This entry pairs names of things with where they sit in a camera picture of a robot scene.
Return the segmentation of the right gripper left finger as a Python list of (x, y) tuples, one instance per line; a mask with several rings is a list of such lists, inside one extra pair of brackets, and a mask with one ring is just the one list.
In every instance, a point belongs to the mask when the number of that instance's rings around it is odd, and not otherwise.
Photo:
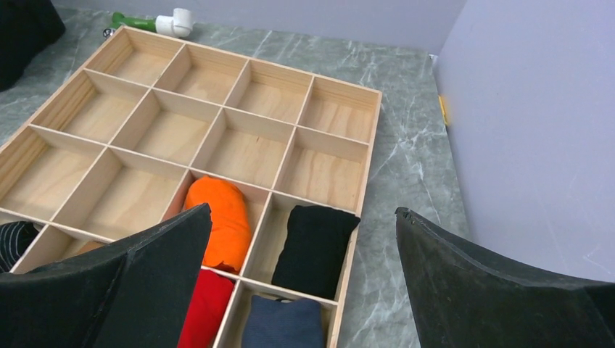
[(3, 347), (175, 347), (212, 221), (201, 204), (90, 252), (1, 275)]

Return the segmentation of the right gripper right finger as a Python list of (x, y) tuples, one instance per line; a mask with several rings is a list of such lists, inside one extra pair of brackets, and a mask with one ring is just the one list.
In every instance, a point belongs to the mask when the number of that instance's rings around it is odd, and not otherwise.
[(406, 207), (396, 236), (422, 347), (612, 347), (614, 285), (524, 264)]

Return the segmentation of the black striped underwear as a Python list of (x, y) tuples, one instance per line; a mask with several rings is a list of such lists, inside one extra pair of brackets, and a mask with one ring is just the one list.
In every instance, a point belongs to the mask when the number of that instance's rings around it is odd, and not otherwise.
[(30, 221), (14, 221), (1, 225), (1, 272), (9, 272), (25, 254), (39, 230)]

